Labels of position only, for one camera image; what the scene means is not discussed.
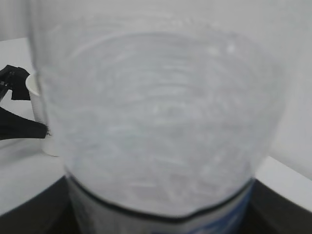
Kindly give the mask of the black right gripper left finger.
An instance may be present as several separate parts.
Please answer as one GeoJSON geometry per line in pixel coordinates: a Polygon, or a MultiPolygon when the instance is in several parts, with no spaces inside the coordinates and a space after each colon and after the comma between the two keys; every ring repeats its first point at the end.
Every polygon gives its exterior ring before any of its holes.
{"type": "Polygon", "coordinates": [[[0,216],[2,234],[78,234],[65,177],[0,216]]]}

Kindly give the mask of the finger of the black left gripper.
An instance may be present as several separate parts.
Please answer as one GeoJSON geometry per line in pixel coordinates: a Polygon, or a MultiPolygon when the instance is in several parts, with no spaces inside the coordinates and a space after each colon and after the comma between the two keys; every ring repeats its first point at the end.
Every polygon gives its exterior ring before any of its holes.
{"type": "Polygon", "coordinates": [[[44,139],[48,127],[0,108],[0,139],[44,139]]]}
{"type": "Polygon", "coordinates": [[[2,100],[11,90],[11,100],[30,100],[26,87],[26,79],[29,76],[24,68],[6,65],[0,71],[0,99],[2,100]]]}

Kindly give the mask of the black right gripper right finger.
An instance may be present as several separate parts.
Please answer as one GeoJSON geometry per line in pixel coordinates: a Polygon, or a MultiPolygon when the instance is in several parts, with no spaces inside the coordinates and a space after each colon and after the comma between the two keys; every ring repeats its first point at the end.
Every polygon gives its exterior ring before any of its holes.
{"type": "Polygon", "coordinates": [[[256,181],[241,234],[312,234],[312,213],[256,181]]]}

